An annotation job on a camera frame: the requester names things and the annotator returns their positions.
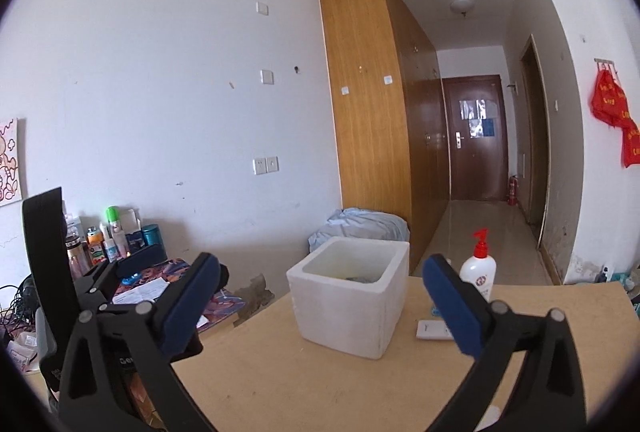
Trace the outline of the white wall switch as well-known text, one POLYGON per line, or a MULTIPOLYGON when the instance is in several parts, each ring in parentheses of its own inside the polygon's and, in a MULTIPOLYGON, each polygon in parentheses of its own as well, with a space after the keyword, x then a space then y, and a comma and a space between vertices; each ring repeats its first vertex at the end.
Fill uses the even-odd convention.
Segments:
POLYGON ((271 70, 261 70, 260 81, 262 81, 264 85, 273 85, 274 84, 273 72, 271 70))

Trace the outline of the wooden wardrobe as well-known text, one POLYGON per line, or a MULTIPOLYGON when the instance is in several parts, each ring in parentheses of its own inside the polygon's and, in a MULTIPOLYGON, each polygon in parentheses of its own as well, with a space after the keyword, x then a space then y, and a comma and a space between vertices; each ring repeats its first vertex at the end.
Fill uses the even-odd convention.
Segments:
POLYGON ((402 0, 320 0, 344 207, 398 215, 421 262, 449 200, 436 50, 402 0))

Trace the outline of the white styrofoam box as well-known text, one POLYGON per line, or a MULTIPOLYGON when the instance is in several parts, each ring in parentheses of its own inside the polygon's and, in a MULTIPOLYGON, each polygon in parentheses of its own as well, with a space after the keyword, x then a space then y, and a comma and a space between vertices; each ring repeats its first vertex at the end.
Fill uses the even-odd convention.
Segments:
POLYGON ((302 337, 369 360, 383 356, 405 305, 406 241, 332 237, 286 272, 302 337))

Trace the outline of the red hanging cloth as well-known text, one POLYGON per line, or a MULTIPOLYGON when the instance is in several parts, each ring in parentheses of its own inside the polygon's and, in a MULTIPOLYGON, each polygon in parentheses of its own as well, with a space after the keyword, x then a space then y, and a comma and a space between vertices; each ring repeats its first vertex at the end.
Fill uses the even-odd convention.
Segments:
POLYGON ((600 65, 590 100, 591 113, 598 120, 622 131, 622 164, 625 168, 639 163, 639 127, 631 118, 628 100, 612 70, 600 65))

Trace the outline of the ceiling lamp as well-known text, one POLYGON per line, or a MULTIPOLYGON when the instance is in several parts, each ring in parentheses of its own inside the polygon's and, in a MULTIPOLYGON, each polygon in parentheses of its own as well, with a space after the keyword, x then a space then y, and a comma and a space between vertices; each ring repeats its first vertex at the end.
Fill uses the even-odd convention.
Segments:
POLYGON ((462 18, 473 11, 475 8, 475 0, 452 0, 449 3, 449 9, 454 14, 461 15, 462 18))

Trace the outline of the red fire extinguisher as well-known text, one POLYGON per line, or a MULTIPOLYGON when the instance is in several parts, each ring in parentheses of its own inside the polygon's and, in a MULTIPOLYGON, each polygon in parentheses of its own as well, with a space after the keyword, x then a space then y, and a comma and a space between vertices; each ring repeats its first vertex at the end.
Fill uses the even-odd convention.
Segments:
POLYGON ((518 176, 511 175, 508 184, 508 205, 516 206, 518 204, 518 176))

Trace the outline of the wall picture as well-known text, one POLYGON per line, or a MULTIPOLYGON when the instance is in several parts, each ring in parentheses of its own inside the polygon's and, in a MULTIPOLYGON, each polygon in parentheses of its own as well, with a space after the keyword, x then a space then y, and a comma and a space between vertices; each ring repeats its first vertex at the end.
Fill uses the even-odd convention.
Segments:
POLYGON ((18 157, 18 119, 1 122, 0 203, 6 206, 22 199, 20 157, 18 157))

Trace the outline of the green cap spray bottle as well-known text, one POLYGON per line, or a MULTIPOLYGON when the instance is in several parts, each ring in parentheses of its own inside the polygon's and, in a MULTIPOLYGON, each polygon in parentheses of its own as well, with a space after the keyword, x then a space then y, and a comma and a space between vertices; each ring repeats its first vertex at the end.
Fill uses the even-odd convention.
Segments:
POLYGON ((107 207, 105 214, 108 226, 110 227, 112 240, 117 247, 119 256, 121 256, 122 258, 128 257, 128 241, 124 228, 122 227, 122 223, 120 222, 119 212, 117 208, 115 206, 107 207))

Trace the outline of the dark brown entrance door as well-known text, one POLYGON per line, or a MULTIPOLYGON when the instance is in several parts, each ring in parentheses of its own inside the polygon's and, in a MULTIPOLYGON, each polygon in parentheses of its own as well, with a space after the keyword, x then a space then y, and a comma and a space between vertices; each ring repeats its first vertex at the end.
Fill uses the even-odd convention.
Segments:
POLYGON ((498 75, 446 78, 451 198, 503 201, 508 193, 508 138, 498 75))

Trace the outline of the white remote control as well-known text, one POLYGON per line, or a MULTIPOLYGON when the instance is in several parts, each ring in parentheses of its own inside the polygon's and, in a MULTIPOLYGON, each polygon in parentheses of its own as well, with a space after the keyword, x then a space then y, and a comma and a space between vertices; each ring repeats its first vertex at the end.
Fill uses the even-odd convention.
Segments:
POLYGON ((454 339, 444 321, 438 319, 422 319, 416 327, 416 337, 426 341, 448 341, 454 339))

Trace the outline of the white lotion pump bottle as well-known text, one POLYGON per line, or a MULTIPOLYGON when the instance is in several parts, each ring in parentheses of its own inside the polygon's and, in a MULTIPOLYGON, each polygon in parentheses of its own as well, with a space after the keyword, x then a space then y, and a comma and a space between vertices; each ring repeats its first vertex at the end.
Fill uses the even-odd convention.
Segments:
POLYGON ((495 284, 497 263, 489 254, 488 230, 480 229, 473 236, 476 239, 473 254, 462 264, 460 278, 463 282, 472 284, 489 301, 495 284))

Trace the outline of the orange cap bottle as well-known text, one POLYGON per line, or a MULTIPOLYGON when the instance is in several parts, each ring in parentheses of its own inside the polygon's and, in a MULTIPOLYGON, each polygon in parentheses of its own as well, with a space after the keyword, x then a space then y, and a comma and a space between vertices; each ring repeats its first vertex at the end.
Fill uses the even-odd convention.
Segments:
POLYGON ((87 243, 89 259, 92 265, 99 264, 107 259, 104 250, 104 237, 97 226, 89 226, 87 230, 87 243))

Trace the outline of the teal metal can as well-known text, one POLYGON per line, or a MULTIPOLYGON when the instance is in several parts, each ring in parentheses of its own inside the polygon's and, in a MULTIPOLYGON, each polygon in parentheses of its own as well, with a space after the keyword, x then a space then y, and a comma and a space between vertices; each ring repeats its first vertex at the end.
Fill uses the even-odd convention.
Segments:
POLYGON ((162 232, 160 231, 160 227, 155 224, 147 224, 141 229, 145 244, 148 246, 159 245, 163 247, 163 237, 162 232))

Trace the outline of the white paper leaflet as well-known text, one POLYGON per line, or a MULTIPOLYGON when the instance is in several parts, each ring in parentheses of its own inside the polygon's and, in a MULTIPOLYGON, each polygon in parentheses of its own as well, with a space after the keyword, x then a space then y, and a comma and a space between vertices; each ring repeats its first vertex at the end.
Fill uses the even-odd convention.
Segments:
POLYGON ((155 278, 140 286, 119 293, 112 299, 113 304, 132 305, 143 301, 155 301, 166 290, 168 282, 164 278, 155 278))

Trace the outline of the colourful patterned mat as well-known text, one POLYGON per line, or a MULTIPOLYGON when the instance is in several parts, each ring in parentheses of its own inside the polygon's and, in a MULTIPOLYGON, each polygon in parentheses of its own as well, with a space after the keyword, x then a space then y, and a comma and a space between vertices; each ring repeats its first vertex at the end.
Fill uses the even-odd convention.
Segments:
MULTIPOLYGON (((125 278, 117 288, 114 296, 159 277, 164 278, 169 283, 168 288, 178 283, 188 273, 190 267, 189 263, 181 259, 166 260, 154 265, 154 267, 143 270, 141 273, 125 278)), ((198 325, 196 325, 198 332, 203 332, 227 319, 231 319, 231 317, 245 308, 245 302, 242 298, 233 296, 224 288, 217 289, 213 293, 209 284, 210 282, 206 281, 203 275, 200 275, 200 279, 188 282, 186 294, 180 298, 181 302, 189 302, 193 308, 199 307, 202 309, 198 325)))

